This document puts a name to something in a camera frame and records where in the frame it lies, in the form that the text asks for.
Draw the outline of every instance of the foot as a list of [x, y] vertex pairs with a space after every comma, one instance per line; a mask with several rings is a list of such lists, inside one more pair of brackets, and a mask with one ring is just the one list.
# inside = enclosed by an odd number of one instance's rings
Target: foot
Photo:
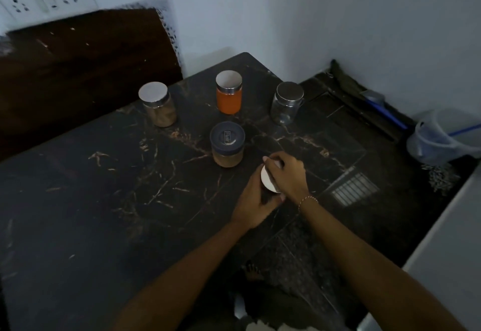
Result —
[[245, 279], [247, 281], [262, 281], [264, 277], [261, 271], [252, 262], [248, 261], [245, 266], [243, 266]]

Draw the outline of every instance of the forearm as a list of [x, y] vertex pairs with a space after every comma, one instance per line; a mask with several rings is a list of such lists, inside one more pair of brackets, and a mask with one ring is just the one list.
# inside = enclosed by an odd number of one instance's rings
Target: forearm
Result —
[[301, 212], [383, 330], [463, 329], [417, 281], [314, 200], [305, 201]]
[[203, 286], [247, 231], [230, 222], [144, 288], [127, 304], [114, 330], [174, 330]]

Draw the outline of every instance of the jar with blue lid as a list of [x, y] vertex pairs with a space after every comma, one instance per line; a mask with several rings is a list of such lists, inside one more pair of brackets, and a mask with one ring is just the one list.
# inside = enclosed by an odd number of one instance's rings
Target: jar with blue lid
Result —
[[220, 122], [210, 133], [212, 156], [221, 167], [234, 167], [244, 156], [244, 129], [234, 122]]

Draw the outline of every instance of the black marble countertop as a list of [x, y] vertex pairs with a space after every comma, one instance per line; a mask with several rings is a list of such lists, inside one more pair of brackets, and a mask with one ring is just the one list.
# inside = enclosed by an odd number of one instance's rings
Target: black marble countertop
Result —
[[[215, 76], [228, 69], [244, 80], [234, 116], [215, 101]], [[280, 82], [242, 53], [169, 87], [179, 117], [171, 127], [154, 126], [136, 102], [2, 162], [1, 272], [11, 328], [108, 327], [136, 292], [229, 220], [265, 154], [285, 150], [303, 160], [315, 195], [364, 155], [313, 101], [292, 125], [275, 125], [268, 111]], [[214, 163], [208, 136], [225, 120], [246, 132], [244, 159], [231, 169]], [[222, 267], [238, 268], [296, 216], [291, 204], [280, 206]]]

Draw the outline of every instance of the bracelet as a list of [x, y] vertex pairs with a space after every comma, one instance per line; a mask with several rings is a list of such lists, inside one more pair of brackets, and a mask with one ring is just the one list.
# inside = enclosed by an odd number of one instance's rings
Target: bracelet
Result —
[[306, 200], [307, 198], [312, 198], [312, 199], [314, 199], [314, 200], [316, 201], [316, 203], [319, 203], [319, 202], [317, 201], [317, 199], [314, 198], [312, 195], [308, 195], [307, 197], [304, 197], [304, 198], [299, 202], [299, 205], [297, 206], [297, 210], [298, 210], [298, 211], [301, 210], [301, 204], [302, 204], [302, 202], [303, 202], [304, 200]]

